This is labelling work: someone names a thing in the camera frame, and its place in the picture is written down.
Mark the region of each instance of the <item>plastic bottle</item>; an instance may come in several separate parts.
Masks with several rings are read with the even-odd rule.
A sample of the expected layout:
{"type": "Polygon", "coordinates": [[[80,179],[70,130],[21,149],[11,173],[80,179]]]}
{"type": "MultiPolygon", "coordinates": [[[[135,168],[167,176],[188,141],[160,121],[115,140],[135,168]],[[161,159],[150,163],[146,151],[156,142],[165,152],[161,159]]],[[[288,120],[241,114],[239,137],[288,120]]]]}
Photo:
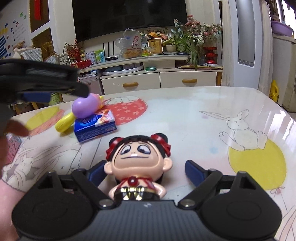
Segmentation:
{"type": "Polygon", "coordinates": [[[145,48],[148,48],[148,40],[145,34],[142,34],[141,45],[142,45],[142,50],[144,50],[145,48]]]}

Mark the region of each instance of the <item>wooden handle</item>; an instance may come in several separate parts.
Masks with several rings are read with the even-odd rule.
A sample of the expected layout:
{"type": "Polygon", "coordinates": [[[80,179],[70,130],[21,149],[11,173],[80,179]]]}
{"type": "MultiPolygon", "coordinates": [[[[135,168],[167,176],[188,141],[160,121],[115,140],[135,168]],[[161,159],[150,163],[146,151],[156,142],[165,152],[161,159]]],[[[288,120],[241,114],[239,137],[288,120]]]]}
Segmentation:
{"type": "Polygon", "coordinates": [[[184,84],[189,84],[189,83],[197,83],[197,79],[192,79],[192,80],[182,80],[184,84]]]}
{"type": "Polygon", "coordinates": [[[138,82],[134,82],[134,83],[124,83],[124,84],[122,85],[122,87],[123,87],[123,88],[127,88],[127,87],[136,87],[136,86],[138,86],[138,85],[139,85],[138,82]]]}

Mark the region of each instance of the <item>curtain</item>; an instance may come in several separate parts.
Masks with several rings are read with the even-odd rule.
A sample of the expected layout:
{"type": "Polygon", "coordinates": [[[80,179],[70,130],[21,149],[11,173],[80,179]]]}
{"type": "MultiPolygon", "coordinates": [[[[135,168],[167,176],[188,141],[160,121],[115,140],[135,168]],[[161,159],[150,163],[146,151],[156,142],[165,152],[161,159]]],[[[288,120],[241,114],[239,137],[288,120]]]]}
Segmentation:
{"type": "Polygon", "coordinates": [[[228,0],[222,1],[222,24],[223,24],[223,75],[221,86],[234,85],[234,60],[232,53],[232,30],[230,7],[228,0]]]}
{"type": "Polygon", "coordinates": [[[265,0],[261,1],[261,9],[262,9],[262,21],[263,21],[263,49],[262,49],[262,61],[261,61],[261,71],[259,78],[259,87],[258,90],[264,93],[265,95],[269,95],[271,81],[272,81],[272,73],[273,73],[273,65],[274,65],[274,55],[273,55],[273,39],[272,39],[272,30],[269,12],[270,9],[265,2],[265,0]]]}

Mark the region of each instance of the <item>picture frame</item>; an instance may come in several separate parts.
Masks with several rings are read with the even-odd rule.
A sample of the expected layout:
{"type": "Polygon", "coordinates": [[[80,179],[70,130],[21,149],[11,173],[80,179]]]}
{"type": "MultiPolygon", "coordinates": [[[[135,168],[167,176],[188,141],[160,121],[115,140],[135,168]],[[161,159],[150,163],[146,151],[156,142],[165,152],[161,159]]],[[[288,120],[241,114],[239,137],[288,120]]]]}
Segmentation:
{"type": "Polygon", "coordinates": [[[148,39],[148,46],[153,48],[153,54],[163,54],[162,38],[148,39]]]}

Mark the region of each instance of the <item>metal screw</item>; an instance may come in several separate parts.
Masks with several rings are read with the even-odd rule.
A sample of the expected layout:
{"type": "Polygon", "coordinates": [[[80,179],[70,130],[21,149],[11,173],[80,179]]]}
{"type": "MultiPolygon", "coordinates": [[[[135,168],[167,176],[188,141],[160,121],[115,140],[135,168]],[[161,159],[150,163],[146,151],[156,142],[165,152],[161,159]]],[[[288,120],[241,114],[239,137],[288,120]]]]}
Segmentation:
{"type": "Polygon", "coordinates": [[[183,207],[192,207],[195,205],[195,201],[191,200],[191,199],[183,199],[180,204],[183,207]]]}
{"type": "Polygon", "coordinates": [[[110,199],[103,199],[99,201],[100,206],[102,207],[111,207],[113,205],[113,201],[110,199]]]}

